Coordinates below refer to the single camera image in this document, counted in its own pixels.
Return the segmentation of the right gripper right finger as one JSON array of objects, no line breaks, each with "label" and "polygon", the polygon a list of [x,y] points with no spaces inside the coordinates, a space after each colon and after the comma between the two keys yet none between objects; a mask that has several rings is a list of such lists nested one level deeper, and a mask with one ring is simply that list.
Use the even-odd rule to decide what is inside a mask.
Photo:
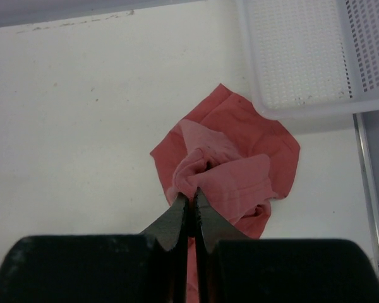
[{"label": "right gripper right finger", "polygon": [[218,243],[239,240],[240,231],[211,206],[200,188],[194,196],[194,207],[199,300],[218,302],[222,297]]}]

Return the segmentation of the salmon pink t shirt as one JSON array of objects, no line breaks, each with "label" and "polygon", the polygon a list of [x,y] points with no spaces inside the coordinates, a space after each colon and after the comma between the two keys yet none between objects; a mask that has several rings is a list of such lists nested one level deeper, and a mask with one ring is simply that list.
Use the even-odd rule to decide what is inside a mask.
[{"label": "salmon pink t shirt", "polygon": [[152,150],[164,194],[210,205],[244,235],[261,237],[270,202],[292,188],[300,146],[279,122],[260,116],[244,97],[218,85]]}]

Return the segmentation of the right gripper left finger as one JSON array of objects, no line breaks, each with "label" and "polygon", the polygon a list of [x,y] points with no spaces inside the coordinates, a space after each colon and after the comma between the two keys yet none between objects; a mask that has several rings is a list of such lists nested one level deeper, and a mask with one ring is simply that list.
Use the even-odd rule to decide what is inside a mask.
[{"label": "right gripper left finger", "polygon": [[142,233],[140,302],[185,302],[188,260],[188,198],[173,204]]}]

